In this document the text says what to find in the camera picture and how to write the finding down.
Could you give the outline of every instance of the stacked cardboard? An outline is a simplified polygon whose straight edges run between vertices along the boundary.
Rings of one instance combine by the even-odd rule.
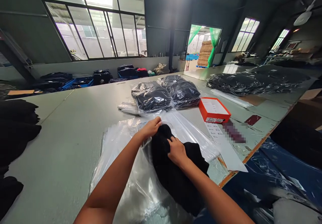
[[[208,65],[208,58],[212,51],[212,44],[211,41],[204,41],[201,45],[200,53],[199,53],[199,59],[198,59],[198,65],[199,66],[207,66]]]

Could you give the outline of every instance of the white tag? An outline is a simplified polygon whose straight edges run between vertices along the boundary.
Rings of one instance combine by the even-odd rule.
[[[243,162],[238,157],[233,146],[229,143],[229,141],[223,135],[218,124],[205,122],[205,125],[208,129],[210,136],[212,137],[213,141],[215,142],[216,146],[219,148],[220,154],[227,166],[227,169],[231,170],[231,171],[238,170],[238,171],[242,171],[242,172],[248,172],[246,166],[243,164]]]
[[[206,122],[216,122],[217,118],[206,118]]]

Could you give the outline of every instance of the hand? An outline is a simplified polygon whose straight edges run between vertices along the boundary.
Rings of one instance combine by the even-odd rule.
[[[161,126],[161,118],[158,116],[155,119],[149,121],[139,132],[138,134],[141,134],[144,139],[147,139],[149,137],[152,137],[155,135]]]
[[[170,144],[169,159],[178,167],[181,167],[186,160],[189,160],[184,145],[175,137],[171,137],[171,140],[168,139],[168,142]]]

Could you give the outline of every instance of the cardboard box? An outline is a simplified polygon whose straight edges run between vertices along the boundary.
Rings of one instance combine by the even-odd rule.
[[[199,109],[205,122],[228,122],[231,113],[217,98],[201,98]]]

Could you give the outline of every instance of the blue crate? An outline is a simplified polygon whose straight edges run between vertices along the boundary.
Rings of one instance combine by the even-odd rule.
[[[119,76],[119,78],[122,78],[122,79],[127,78],[129,80],[138,79],[139,78],[138,76],[120,76],[120,73],[118,73],[118,76]]]
[[[89,77],[79,77],[79,78],[75,78],[75,79],[71,80],[70,82],[68,82],[66,85],[62,86],[62,87],[60,88],[60,90],[61,90],[61,91],[63,91],[63,90],[65,90],[65,89],[67,89],[67,88],[71,87],[71,86],[73,85],[73,83],[74,83],[74,82],[76,82],[76,81],[80,81],[80,80],[88,80],[88,79],[91,79],[91,81],[90,81],[88,84],[84,84],[84,85],[80,85],[80,86],[81,86],[81,88],[84,88],[84,87],[90,87],[90,86],[92,86],[92,85],[93,85],[93,82],[94,82],[94,80],[93,80],[93,77],[92,77],[92,76],[89,76]]]

